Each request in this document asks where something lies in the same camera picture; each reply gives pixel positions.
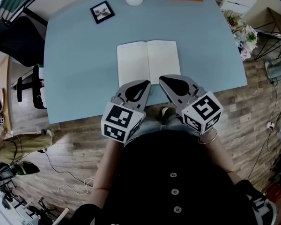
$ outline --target black shirt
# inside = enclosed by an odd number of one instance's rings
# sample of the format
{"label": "black shirt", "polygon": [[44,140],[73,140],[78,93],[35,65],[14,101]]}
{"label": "black shirt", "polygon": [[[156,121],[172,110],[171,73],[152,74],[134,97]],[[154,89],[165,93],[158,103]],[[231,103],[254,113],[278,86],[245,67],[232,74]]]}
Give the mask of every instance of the black shirt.
{"label": "black shirt", "polygon": [[212,164],[198,138],[164,130],[125,146],[104,208],[81,206],[71,224],[256,224],[246,180],[236,185]]}

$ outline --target power outlet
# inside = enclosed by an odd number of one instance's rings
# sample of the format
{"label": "power outlet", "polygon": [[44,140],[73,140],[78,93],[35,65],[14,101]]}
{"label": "power outlet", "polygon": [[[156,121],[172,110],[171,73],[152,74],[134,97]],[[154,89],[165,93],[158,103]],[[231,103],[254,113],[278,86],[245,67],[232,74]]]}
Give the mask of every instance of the power outlet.
{"label": "power outlet", "polygon": [[269,128],[269,129],[273,129],[274,126],[275,125],[273,123],[270,123],[270,122],[268,122],[267,125],[266,125],[266,127]]}

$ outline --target chair backrest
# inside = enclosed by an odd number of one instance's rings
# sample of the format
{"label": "chair backrest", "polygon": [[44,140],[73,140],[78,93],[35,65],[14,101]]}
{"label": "chair backrest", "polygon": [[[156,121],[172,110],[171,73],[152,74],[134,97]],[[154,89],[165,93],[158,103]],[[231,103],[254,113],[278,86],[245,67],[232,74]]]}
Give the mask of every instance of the chair backrest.
{"label": "chair backrest", "polygon": [[12,23],[0,18],[0,51],[10,55],[26,67],[44,64],[43,38],[27,17]]}
{"label": "chair backrest", "polygon": [[220,4],[222,11],[232,10],[244,16],[256,3],[256,0],[223,0]]}

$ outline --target picture frame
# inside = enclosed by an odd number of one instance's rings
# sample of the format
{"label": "picture frame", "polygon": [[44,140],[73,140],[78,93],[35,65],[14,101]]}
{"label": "picture frame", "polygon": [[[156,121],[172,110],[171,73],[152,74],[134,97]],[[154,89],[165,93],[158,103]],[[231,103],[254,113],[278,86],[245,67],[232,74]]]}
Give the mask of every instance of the picture frame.
{"label": "picture frame", "polygon": [[90,11],[97,24],[113,17],[115,14],[107,1],[101,2],[96,6],[90,8]]}

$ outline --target blue tabletop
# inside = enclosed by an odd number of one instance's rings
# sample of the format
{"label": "blue tabletop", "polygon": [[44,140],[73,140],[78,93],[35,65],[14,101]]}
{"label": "blue tabletop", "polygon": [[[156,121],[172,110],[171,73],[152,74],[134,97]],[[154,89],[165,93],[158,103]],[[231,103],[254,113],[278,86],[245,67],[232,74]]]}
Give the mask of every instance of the blue tabletop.
{"label": "blue tabletop", "polygon": [[[181,74],[212,92],[246,86],[230,29],[214,0],[107,0],[115,16],[96,24],[82,0],[49,19],[44,79],[50,123],[103,114],[118,90],[117,46],[134,41],[177,42]],[[153,85],[147,105],[167,102]]]}

